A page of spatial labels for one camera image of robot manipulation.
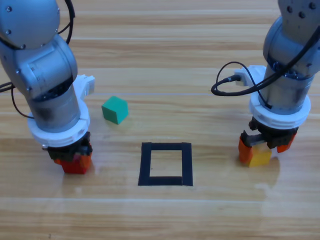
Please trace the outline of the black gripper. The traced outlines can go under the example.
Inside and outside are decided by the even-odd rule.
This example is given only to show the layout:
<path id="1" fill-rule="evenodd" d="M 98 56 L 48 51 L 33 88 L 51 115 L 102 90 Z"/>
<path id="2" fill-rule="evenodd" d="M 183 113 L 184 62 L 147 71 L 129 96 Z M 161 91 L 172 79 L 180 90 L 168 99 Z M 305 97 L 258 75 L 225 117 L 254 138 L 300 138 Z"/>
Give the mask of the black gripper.
<path id="1" fill-rule="evenodd" d="M 250 164 L 254 155 L 254 145 L 267 143 L 269 148 L 277 149 L 278 153 L 287 151 L 298 132 L 299 127 L 290 129 L 276 129 L 266 126 L 256 119 L 252 119 L 249 124 L 252 131 L 257 130 L 259 134 L 248 135 L 243 131 L 243 140 L 240 137 L 238 142 L 239 160 L 242 164 Z"/>
<path id="2" fill-rule="evenodd" d="M 62 147 L 42 147 L 42 150 L 47 151 L 50 158 L 58 165 L 64 162 L 72 162 L 74 156 L 83 156 L 83 169 L 86 172 L 92 164 L 92 152 L 93 148 L 90 143 L 91 133 L 86 132 L 76 142 Z"/>

